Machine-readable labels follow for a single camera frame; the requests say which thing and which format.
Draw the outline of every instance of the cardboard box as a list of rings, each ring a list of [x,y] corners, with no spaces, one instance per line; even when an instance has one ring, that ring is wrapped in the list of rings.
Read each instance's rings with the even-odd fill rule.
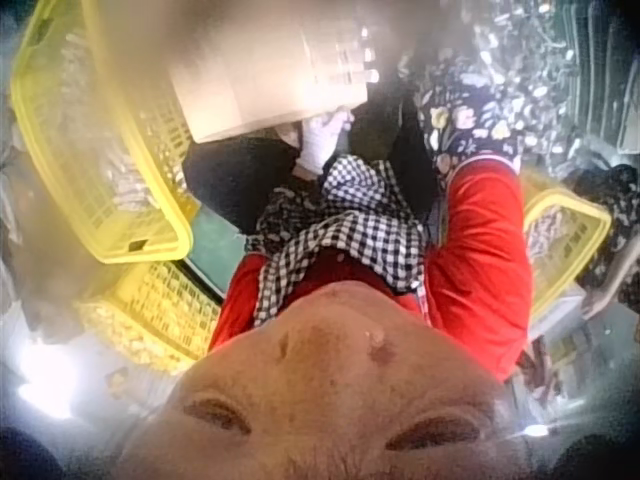
[[[198,143],[355,108],[367,101],[360,28],[287,0],[225,12],[171,78]]]

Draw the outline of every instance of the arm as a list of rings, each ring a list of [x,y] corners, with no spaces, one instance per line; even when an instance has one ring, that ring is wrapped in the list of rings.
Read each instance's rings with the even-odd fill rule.
[[[631,267],[640,258],[640,233],[631,238],[613,259],[604,284],[597,290],[589,292],[582,304],[585,320],[595,317],[604,310],[616,297],[622,282]]]
[[[622,285],[631,267],[640,258],[640,233],[627,242],[622,250],[620,250],[609,267],[609,274],[602,286],[604,293],[610,298],[616,295],[616,292]]]
[[[449,191],[449,235],[428,258],[429,315],[506,379],[527,341],[532,275],[518,177],[499,161],[462,169]]]

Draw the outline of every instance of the floral pattern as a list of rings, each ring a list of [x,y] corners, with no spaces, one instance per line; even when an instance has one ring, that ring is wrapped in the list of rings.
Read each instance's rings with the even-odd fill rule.
[[[443,188],[459,165],[484,151],[519,170],[522,148],[509,121],[514,107],[503,105],[495,92],[490,73],[462,56],[441,56],[439,65],[428,68],[420,84],[419,118]]]

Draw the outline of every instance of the hand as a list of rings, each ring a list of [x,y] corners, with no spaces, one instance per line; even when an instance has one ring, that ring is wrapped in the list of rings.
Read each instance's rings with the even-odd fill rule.
[[[582,302],[582,316],[585,320],[591,320],[602,312],[612,300],[613,296],[601,289],[590,291]]]
[[[297,163],[321,175],[325,163],[333,156],[342,130],[349,130],[354,117],[349,110],[320,115],[302,122],[302,151]]]

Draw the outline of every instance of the red sleeve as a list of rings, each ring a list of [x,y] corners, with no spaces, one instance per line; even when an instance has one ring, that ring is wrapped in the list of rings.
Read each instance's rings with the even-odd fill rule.
[[[251,330],[253,311],[258,301],[260,270],[266,261],[264,256],[254,253],[240,262],[231,279],[227,298],[222,304],[209,350]]]
[[[518,177],[491,160],[463,167],[449,192],[445,246],[427,258],[432,325],[505,380],[527,341],[531,267]]]

